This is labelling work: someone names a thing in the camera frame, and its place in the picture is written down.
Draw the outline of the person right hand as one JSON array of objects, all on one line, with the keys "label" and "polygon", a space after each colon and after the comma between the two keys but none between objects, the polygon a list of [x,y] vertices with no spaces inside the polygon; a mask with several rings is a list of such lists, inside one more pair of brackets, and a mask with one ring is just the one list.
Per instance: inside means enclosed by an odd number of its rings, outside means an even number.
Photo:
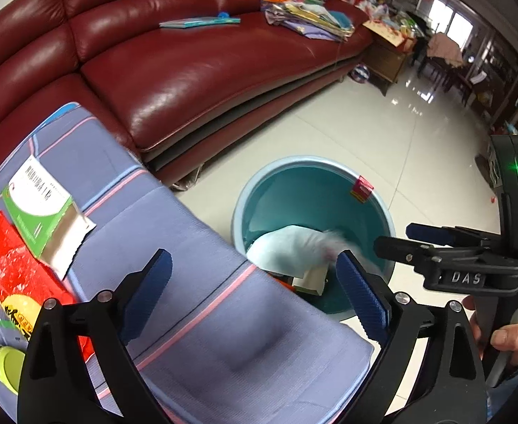
[{"label": "person right hand", "polygon": [[[475,310],[475,302],[472,296],[467,296],[462,301],[463,306],[467,310]],[[481,342],[481,330],[477,324],[477,316],[473,312],[470,318],[470,326],[472,328],[473,337],[475,338],[479,353],[482,355],[484,350],[484,342]],[[500,352],[510,352],[510,366],[518,366],[518,324],[509,324],[496,330],[490,339],[490,345]]]}]

